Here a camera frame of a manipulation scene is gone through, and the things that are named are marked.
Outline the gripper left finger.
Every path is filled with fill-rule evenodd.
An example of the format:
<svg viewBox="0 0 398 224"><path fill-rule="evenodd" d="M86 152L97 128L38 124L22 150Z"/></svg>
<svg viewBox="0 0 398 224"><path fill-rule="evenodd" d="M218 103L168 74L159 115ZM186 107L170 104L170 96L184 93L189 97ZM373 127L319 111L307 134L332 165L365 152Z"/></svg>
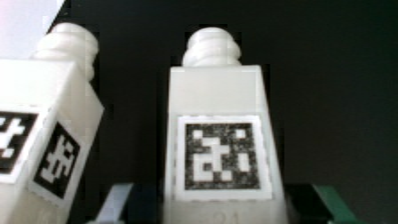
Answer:
<svg viewBox="0 0 398 224"><path fill-rule="evenodd" d="M154 185L113 184L97 216L86 224L156 224L156 204Z"/></svg>

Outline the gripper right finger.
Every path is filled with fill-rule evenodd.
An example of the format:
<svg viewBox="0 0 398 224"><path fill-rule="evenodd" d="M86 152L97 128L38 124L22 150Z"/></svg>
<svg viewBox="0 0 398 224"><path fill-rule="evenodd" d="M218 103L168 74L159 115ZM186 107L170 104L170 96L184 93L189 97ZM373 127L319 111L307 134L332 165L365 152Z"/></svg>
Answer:
<svg viewBox="0 0 398 224"><path fill-rule="evenodd" d="M285 184L289 224L367 224L355 216L332 186Z"/></svg>

